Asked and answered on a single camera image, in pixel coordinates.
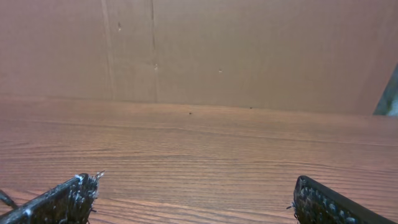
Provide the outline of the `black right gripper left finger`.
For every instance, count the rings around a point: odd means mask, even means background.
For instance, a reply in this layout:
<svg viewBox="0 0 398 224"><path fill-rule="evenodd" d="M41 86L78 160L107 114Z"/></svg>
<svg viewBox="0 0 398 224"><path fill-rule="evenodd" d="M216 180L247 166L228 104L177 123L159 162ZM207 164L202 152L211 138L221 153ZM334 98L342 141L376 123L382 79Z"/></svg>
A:
<svg viewBox="0 0 398 224"><path fill-rule="evenodd" d="M94 202L103 175L104 171L77 174L22 205L1 191L1 202L11 207L1 215L1 223L89 223L90 214L96 212Z"/></svg>

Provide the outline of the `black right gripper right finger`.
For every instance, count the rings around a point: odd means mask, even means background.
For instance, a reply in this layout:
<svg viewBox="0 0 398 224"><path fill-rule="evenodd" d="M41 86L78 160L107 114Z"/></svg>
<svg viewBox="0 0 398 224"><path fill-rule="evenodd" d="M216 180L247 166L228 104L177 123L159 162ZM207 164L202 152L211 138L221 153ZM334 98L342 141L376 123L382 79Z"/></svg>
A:
<svg viewBox="0 0 398 224"><path fill-rule="evenodd" d="M306 175L297 178L288 208L299 224L396 224Z"/></svg>

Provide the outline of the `brown cardboard backboard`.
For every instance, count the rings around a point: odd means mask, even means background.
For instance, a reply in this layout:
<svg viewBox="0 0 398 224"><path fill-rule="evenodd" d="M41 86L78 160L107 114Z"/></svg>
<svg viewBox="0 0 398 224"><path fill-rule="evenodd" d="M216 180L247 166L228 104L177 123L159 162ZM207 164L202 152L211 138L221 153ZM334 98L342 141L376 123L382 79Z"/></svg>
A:
<svg viewBox="0 0 398 224"><path fill-rule="evenodd" d="M396 1L2 1L1 93L373 113Z"/></svg>

